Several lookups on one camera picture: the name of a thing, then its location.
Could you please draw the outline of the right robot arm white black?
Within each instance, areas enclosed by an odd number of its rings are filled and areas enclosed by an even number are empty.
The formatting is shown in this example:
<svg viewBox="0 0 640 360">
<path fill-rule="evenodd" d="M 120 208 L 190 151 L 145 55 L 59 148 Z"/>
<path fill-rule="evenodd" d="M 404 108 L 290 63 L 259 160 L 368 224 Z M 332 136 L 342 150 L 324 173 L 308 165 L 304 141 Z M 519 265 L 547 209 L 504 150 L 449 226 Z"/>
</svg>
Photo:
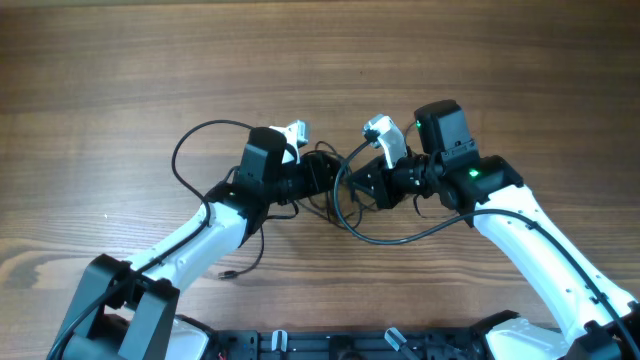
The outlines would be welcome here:
<svg viewBox="0 0 640 360">
<path fill-rule="evenodd" d="M 348 177 L 378 208 L 407 195 L 438 195 L 456 217 L 436 233 L 466 222 L 516 266 L 554 317 L 555 331 L 503 311 L 475 325 L 489 359 L 636 359 L 639 302 L 599 271 L 557 228 L 521 175 L 502 157 L 482 157 L 462 108 L 453 100 L 414 113 L 422 153 L 414 154 L 392 119 L 379 114 L 363 127 L 381 156 Z"/>
</svg>

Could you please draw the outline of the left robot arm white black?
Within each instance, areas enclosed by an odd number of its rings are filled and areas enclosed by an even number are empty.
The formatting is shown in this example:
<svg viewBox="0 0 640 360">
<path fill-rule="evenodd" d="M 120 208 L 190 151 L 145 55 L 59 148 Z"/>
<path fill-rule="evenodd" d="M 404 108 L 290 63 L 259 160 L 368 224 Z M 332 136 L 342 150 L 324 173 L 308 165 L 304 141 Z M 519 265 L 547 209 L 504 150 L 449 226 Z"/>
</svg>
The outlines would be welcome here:
<svg viewBox="0 0 640 360">
<path fill-rule="evenodd" d="M 51 359 L 204 359 L 214 333 L 176 313 L 180 296 L 222 257 L 272 219 L 273 204 L 329 191 L 340 163 L 305 154 L 304 123 L 252 127 L 241 163 L 199 197 L 184 225 L 151 248 L 118 260 L 102 254 L 85 269 L 48 353 Z"/>
</svg>

